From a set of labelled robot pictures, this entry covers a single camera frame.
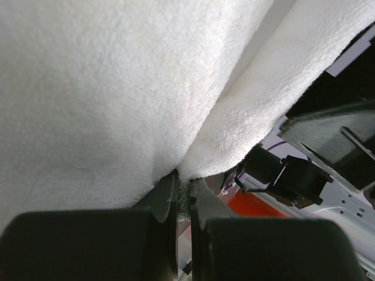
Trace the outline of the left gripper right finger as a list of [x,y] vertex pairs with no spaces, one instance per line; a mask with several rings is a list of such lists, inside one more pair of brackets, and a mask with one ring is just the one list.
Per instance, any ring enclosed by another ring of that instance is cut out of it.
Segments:
[[203,179],[189,191],[193,280],[364,280],[334,222],[241,217]]

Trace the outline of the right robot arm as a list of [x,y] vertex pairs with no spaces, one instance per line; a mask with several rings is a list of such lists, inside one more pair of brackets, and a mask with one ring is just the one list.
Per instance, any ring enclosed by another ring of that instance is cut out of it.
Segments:
[[233,182],[291,216],[337,223],[374,278],[374,101],[287,117],[279,142],[255,146]]

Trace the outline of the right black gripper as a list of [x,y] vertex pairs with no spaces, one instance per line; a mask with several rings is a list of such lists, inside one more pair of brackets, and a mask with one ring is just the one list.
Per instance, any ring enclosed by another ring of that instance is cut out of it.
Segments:
[[[284,205],[320,205],[331,176],[354,192],[374,187],[373,100],[290,118],[278,135],[321,168],[290,155],[281,159],[255,146],[237,168],[236,184],[243,192],[265,193]],[[242,173],[266,188],[244,184]]]

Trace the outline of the white towel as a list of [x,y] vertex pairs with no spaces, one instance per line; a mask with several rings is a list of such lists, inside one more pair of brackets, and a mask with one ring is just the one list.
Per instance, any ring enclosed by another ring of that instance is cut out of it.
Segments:
[[2,1],[1,227],[225,172],[373,21],[373,1]]

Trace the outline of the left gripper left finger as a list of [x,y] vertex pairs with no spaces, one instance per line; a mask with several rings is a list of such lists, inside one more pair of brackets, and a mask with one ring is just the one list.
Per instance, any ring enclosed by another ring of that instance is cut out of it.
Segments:
[[174,280],[177,171],[130,208],[39,211],[1,235],[2,280]]

